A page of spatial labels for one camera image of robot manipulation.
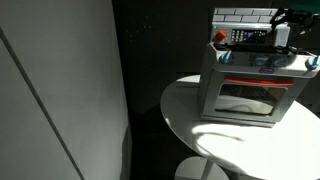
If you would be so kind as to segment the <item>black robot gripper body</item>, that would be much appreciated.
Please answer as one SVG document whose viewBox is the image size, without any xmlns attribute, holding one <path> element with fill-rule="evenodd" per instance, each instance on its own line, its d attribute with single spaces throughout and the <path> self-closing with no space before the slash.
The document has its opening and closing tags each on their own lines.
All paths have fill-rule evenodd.
<svg viewBox="0 0 320 180">
<path fill-rule="evenodd" d="M 295 10 L 278 8 L 270 20 L 271 29 L 275 30 L 280 24 L 296 24 L 300 28 L 300 33 L 309 31 L 313 25 L 320 19 L 319 13 L 313 13 L 306 10 Z"/>
</svg>

